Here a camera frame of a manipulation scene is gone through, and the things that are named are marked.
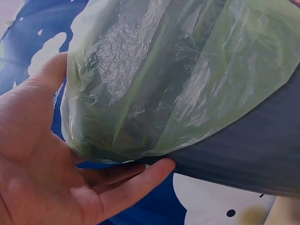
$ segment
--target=white shape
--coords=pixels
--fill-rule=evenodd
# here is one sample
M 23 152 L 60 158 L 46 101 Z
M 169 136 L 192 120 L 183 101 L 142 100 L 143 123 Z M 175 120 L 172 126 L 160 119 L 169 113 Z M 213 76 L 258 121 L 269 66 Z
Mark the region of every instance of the white shape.
M 60 52 L 60 47 L 65 43 L 66 39 L 67 34 L 62 32 L 46 41 L 43 48 L 31 59 L 31 64 L 28 67 L 29 76 L 34 75 L 43 64 L 58 54 Z
M 251 222 L 255 218 L 250 222 L 243 222 L 246 219 L 243 217 L 255 217 L 253 211 L 259 211 L 258 216 L 262 216 L 264 220 L 275 201 L 275 197 L 270 195 L 260 198 L 258 193 L 180 174 L 174 174 L 173 186 L 180 203 L 187 209 L 185 225 L 262 225 Z M 235 210 L 235 216 L 228 217 L 226 214 L 229 210 Z
M 43 33 L 43 29 L 40 29 L 40 30 L 38 31 L 37 35 L 41 36 L 42 33 Z

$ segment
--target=palm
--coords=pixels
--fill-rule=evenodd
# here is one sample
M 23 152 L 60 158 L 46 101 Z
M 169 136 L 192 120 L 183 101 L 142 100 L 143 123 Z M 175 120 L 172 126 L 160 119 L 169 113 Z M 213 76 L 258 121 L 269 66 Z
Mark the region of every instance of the palm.
M 174 167 L 163 160 L 146 171 L 137 163 L 79 170 L 78 158 L 50 131 L 53 93 L 65 72 L 66 54 L 61 54 L 0 97 L 3 224 L 94 225 L 133 205 Z

